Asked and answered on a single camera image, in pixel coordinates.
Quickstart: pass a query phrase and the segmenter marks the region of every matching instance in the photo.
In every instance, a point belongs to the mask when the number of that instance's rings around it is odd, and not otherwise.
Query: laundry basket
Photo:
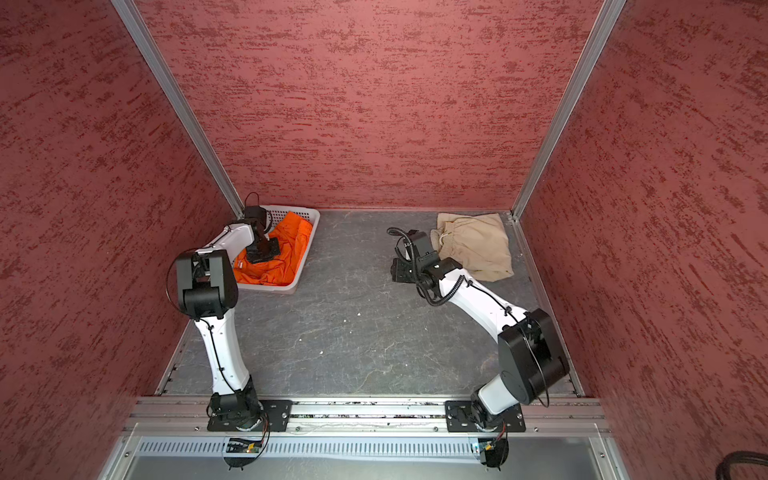
[[[237,288],[240,290],[254,290],[257,292],[268,292],[268,293],[284,293],[290,295],[291,293],[296,292],[296,286],[299,284],[299,278],[301,277],[301,272],[304,270],[304,263],[306,262],[306,256],[310,253],[310,248],[312,248],[312,240],[315,238],[315,232],[317,231],[317,224],[320,222],[320,212],[313,209],[313,208],[302,208],[302,207],[288,207],[286,205],[262,205],[262,207],[267,210],[271,217],[272,217],[272,223],[270,227],[270,232],[274,230],[275,225],[280,223],[280,221],[286,217],[288,212],[294,212],[299,217],[302,217],[304,220],[307,220],[312,224],[312,233],[310,234],[310,242],[306,245],[306,250],[304,250],[304,256],[301,258],[301,263],[299,263],[299,269],[296,271],[296,277],[293,279],[293,282],[290,283],[290,285],[285,286],[274,286],[274,285],[250,285],[249,283],[238,283]]]

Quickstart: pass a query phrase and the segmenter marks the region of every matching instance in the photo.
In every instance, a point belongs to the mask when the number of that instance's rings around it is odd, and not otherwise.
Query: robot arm
[[[250,431],[262,421],[234,325],[238,290],[232,262],[254,238],[251,225],[235,223],[205,247],[176,259],[179,309],[200,330],[213,374],[210,431]]]
[[[485,288],[452,258],[440,260],[424,232],[387,230],[400,236],[392,280],[415,283],[433,306],[454,303],[498,343],[501,370],[472,394],[472,419],[480,429],[493,429],[500,415],[518,403],[528,404],[568,374],[569,366],[551,317],[541,309],[528,312]]]

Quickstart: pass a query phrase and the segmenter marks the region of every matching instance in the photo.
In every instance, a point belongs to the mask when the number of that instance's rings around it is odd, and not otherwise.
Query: orange shirt
[[[235,279],[238,283],[252,285],[290,285],[296,278],[311,233],[310,222],[294,212],[288,212],[269,235],[280,242],[280,255],[269,262],[250,263],[243,250],[234,261]]]

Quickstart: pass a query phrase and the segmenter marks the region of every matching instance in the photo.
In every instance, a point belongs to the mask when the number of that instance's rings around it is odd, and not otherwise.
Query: gray floor
[[[502,219],[508,221],[507,214]],[[321,211],[292,296],[240,292],[236,327],[243,361],[264,396],[467,395],[498,373],[496,343],[457,306],[433,307],[393,283],[396,238],[387,227],[435,228],[436,213]],[[538,306],[519,249],[515,275],[488,288]],[[207,395],[210,367],[197,331],[166,393]],[[551,390],[572,393],[569,381]]]

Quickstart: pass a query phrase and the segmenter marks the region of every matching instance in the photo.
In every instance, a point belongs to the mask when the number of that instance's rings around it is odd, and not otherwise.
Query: red textured wall
[[[109,2],[0,7],[0,478],[93,478],[231,209]]]
[[[633,480],[768,452],[767,18],[630,0],[524,213]]]
[[[137,0],[242,195],[509,208],[602,0]]]

